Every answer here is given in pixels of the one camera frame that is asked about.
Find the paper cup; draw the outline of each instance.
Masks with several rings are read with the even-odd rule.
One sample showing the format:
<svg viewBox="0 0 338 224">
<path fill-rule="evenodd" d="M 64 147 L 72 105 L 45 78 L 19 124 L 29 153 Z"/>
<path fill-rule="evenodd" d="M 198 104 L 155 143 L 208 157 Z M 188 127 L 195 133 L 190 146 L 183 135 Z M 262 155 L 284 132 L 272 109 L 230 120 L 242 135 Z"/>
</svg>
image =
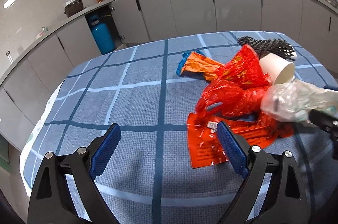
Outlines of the paper cup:
<svg viewBox="0 0 338 224">
<path fill-rule="evenodd" d="M 272 84 L 290 83 L 295 73 L 295 65 L 292 62 L 269 53 L 259 60 L 259 64 L 264 73 L 271 77 Z"/>
</svg>

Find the table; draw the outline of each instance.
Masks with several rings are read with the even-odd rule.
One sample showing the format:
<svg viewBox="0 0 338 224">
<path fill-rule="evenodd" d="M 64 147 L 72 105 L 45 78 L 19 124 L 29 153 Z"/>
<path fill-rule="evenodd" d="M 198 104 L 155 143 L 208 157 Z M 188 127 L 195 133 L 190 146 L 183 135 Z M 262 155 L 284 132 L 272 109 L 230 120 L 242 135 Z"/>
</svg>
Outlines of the table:
<svg viewBox="0 0 338 224">
<path fill-rule="evenodd" d="M 297 52 L 295 77 L 318 87 L 337 87 L 315 57 L 281 33 L 234 31 L 156 41 L 94 58 L 77 66 L 53 94 L 21 155 L 21 174 L 32 187 L 43 155 L 73 153 L 101 136 L 112 123 L 122 136 L 95 183 L 122 223 L 216 223 L 242 183 L 229 162 L 192 169 L 186 119 L 207 82 L 200 75 L 178 77 L 184 52 L 199 49 L 226 63 L 240 46 L 237 38 L 283 38 Z M 338 184 L 329 134 L 296 125 L 295 135 L 265 149 L 292 151 L 314 213 Z M 88 219 L 72 177 L 67 177 L 78 214 Z M 264 179 L 251 216 L 259 213 L 268 189 Z"/>
</svg>

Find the clear plastic bag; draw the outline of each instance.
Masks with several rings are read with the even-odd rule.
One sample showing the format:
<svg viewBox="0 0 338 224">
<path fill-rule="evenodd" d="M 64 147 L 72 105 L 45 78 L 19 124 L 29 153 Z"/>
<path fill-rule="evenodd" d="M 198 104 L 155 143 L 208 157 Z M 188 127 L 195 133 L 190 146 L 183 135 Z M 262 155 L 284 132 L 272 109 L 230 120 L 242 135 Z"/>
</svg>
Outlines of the clear plastic bag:
<svg viewBox="0 0 338 224">
<path fill-rule="evenodd" d="M 338 92 L 295 79 L 271 86 L 261 102 L 264 113 L 282 122 L 307 121 L 309 111 L 315 108 L 335 115 Z"/>
</svg>

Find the red plastic bag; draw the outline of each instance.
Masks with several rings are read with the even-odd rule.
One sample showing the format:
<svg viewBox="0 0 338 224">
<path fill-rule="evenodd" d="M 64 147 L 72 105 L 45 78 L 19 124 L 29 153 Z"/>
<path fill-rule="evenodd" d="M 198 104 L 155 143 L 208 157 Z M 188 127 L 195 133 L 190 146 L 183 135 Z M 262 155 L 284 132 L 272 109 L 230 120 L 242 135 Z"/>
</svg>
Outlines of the red plastic bag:
<svg viewBox="0 0 338 224">
<path fill-rule="evenodd" d="M 242 135 L 248 143 L 265 148 L 280 137 L 293 135 L 292 126 L 280 123 L 264 113 L 260 113 L 257 122 L 232 121 L 210 115 L 199 118 L 190 113 L 187 120 L 187 140 L 191 166 L 200 168 L 228 161 L 228 158 L 217 138 L 216 127 L 221 121 L 226 122 L 231 130 Z"/>
<path fill-rule="evenodd" d="M 230 62 L 217 68 L 215 73 L 225 80 L 237 83 L 242 89 L 270 85 L 269 75 L 263 73 L 257 53 L 248 44 Z"/>
<path fill-rule="evenodd" d="M 259 112 L 263 95 L 270 86 L 244 90 L 222 77 L 213 80 L 202 92 L 195 111 L 200 118 L 221 112 L 223 116 L 241 116 Z M 214 104 L 221 103 L 212 109 Z"/>
</svg>

